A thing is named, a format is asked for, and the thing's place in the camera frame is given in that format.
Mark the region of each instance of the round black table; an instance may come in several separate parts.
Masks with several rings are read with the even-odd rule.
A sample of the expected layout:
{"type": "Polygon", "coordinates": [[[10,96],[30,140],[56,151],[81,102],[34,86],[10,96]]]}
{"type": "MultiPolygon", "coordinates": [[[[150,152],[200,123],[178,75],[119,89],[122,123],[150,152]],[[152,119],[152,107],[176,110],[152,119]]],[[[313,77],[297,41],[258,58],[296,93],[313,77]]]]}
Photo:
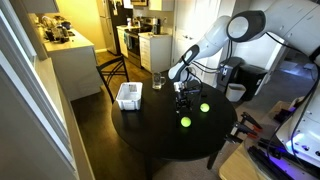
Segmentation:
{"type": "MultiPolygon", "coordinates": [[[[211,168],[225,143],[224,137],[237,120],[230,101],[222,92],[203,83],[201,96],[195,96],[192,110],[182,108],[178,114],[173,83],[167,81],[160,91],[152,88],[151,79],[142,83],[140,110],[121,111],[117,102],[112,106],[112,122],[119,136],[150,158],[188,161],[210,156],[211,168]],[[202,103],[209,104],[208,112],[200,110],[202,103]],[[192,122],[187,128],[180,123],[184,116],[192,122]]],[[[149,178],[150,162],[146,162],[149,178]]]]}

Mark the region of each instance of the plastic bin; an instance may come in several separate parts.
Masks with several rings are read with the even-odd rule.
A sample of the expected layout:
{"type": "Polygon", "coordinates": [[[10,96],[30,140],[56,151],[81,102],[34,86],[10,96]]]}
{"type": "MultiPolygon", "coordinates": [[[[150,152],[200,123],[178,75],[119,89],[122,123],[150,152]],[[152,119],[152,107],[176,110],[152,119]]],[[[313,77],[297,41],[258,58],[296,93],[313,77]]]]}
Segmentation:
{"type": "Polygon", "coordinates": [[[244,87],[242,84],[229,83],[226,97],[230,102],[237,102],[245,92],[246,87],[244,87]]]}
{"type": "Polygon", "coordinates": [[[116,97],[121,110],[139,110],[141,105],[141,82],[122,83],[116,97]]]}

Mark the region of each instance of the table leg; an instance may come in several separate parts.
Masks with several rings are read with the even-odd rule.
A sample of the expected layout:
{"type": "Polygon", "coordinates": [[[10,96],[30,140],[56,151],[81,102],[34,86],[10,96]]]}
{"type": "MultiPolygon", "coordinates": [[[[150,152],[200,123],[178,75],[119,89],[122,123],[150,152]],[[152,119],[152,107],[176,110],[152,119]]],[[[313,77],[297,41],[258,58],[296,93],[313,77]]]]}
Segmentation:
{"type": "Polygon", "coordinates": [[[144,165],[147,180],[152,180],[152,158],[149,156],[144,156],[144,165]]]}
{"type": "Polygon", "coordinates": [[[211,156],[209,157],[208,164],[207,164],[208,169],[212,169],[213,163],[216,160],[218,153],[219,153],[219,151],[217,151],[214,154],[211,154],[211,156]]]}

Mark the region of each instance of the coffee maker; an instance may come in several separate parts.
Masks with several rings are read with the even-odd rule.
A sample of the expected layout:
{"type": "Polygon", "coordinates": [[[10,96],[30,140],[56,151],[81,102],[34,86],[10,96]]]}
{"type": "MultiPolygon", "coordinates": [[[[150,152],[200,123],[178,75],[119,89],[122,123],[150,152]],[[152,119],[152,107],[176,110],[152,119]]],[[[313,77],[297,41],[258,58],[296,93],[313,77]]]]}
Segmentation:
{"type": "Polygon", "coordinates": [[[152,33],[160,34],[160,19],[158,18],[152,19],[152,33]]]}

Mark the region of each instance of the cup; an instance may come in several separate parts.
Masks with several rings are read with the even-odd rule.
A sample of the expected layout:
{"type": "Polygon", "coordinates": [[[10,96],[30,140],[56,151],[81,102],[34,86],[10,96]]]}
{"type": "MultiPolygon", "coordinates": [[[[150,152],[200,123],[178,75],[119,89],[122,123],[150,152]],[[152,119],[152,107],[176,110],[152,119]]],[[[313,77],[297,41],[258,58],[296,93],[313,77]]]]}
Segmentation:
{"type": "Polygon", "coordinates": [[[166,83],[166,78],[161,75],[161,73],[156,72],[152,74],[152,88],[160,90],[161,86],[166,83]]]}

